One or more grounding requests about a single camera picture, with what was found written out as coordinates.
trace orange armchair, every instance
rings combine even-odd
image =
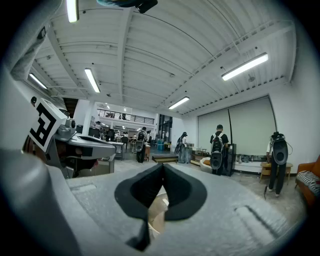
[[[302,171],[310,171],[315,175],[317,175],[318,177],[320,177],[320,155],[316,160],[316,162],[299,164],[297,174]],[[308,186],[306,186],[303,182],[296,179],[295,183],[296,183],[296,186],[297,185],[299,186],[308,205],[311,207],[316,201],[316,196],[310,191]]]

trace railing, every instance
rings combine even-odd
[[[127,113],[121,113],[121,112],[115,112],[115,111],[109,111],[104,109],[97,109],[99,117],[102,118],[112,118],[112,119],[118,119],[118,120],[127,120],[131,122],[139,122],[139,123],[145,123],[145,124],[154,124],[155,119],[134,115],[134,114],[127,114]]]

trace roller shade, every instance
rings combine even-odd
[[[198,117],[198,146],[211,152],[210,138],[217,131],[217,125],[223,126],[223,133],[231,142],[230,122],[228,110],[220,110]]]
[[[269,98],[231,107],[229,113],[236,153],[266,155],[270,136],[276,131]]]

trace white ceiling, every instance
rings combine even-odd
[[[158,2],[140,14],[79,0],[76,23],[68,22],[64,2],[50,21],[32,71],[53,95],[167,115],[192,113],[252,88],[291,80],[295,27],[272,1]],[[264,52],[267,62],[222,80],[222,74]],[[85,68],[92,69],[101,93],[93,91]],[[190,100],[168,109],[184,96]]]

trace striped cushion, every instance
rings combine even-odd
[[[296,179],[308,186],[312,193],[316,196],[320,196],[320,178],[313,172],[304,170],[298,173]]]

